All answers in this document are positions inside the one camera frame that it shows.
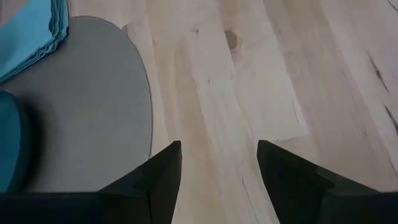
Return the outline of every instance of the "blue towel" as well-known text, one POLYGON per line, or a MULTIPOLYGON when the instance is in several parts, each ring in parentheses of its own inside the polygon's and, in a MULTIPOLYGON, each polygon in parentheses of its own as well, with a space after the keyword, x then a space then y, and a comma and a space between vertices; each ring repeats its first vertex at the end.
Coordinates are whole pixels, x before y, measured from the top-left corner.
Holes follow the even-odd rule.
POLYGON ((68 26, 67 0, 30 0, 0 28, 0 83, 53 52, 68 26))

